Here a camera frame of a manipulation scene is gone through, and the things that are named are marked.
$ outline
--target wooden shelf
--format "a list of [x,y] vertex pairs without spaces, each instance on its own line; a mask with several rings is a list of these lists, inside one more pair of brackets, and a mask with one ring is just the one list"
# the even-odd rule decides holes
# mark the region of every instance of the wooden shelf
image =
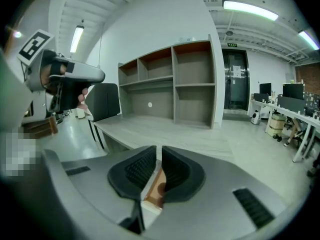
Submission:
[[129,83],[125,83],[125,84],[120,84],[119,87],[140,85],[140,84],[146,84],[146,83],[154,83],[154,82],[172,80],[173,78],[174,78],[173,75],[166,75],[166,76],[155,77],[155,78],[141,80],[141,81],[135,81],[135,82],[129,82]]
[[215,83],[184,83],[176,84],[175,87],[197,87],[197,86],[215,86]]
[[216,64],[211,36],[174,44],[118,65],[123,115],[167,118],[212,129],[216,109]]

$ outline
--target brick wall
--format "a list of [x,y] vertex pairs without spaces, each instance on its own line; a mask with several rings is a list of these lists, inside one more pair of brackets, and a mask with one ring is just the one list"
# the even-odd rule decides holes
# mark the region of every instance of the brick wall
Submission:
[[320,95],[320,63],[295,67],[296,81],[303,79],[306,92]]

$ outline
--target cable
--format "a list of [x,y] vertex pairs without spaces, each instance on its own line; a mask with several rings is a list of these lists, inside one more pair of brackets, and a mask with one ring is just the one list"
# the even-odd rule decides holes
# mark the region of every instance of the cable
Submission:
[[100,68],[100,50],[101,50],[101,41],[102,41],[103,31],[104,31],[104,25],[102,25],[102,28],[101,28],[100,47],[99,47],[99,64],[98,64],[99,68]]
[[21,64],[21,69],[22,69],[22,74],[23,74],[23,80],[24,82],[27,80],[26,79],[26,71],[27,71],[27,67],[25,67],[24,69],[24,64],[22,63],[22,61],[20,61],[20,64]]

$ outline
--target ceiling light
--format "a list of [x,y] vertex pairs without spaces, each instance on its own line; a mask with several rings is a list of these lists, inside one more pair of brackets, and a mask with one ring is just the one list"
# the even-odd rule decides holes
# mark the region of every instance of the ceiling light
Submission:
[[302,37],[304,40],[306,40],[307,43],[311,45],[314,50],[319,49],[319,46],[316,44],[316,42],[313,41],[313,39],[305,31],[301,31],[299,33],[299,36]]
[[80,41],[80,37],[82,35],[82,32],[84,31],[85,27],[84,26],[76,26],[72,43],[71,43],[71,49],[70,53],[75,53],[77,50],[78,43]]
[[13,36],[14,36],[15,38],[20,38],[20,37],[22,36],[22,34],[21,34],[20,31],[14,31],[14,32],[13,32]]
[[269,10],[266,10],[251,4],[243,3],[243,2],[224,0],[223,8],[227,10],[235,10],[235,11],[242,11],[242,12],[247,12],[251,14],[256,14],[256,15],[268,18],[272,21],[275,21],[279,16]]

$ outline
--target vent slot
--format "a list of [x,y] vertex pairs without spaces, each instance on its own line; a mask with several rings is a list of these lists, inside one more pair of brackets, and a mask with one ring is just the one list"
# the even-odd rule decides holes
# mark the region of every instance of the vent slot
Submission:
[[65,173],[68,176],[72,176],[72,175],[82,174],[87,171],[90,171],[90,168],[88,166],[82,166],[82,167],[66,170]]
[[274,216],[247,188],[235,190],[233,194],[258,229],[274,219]]

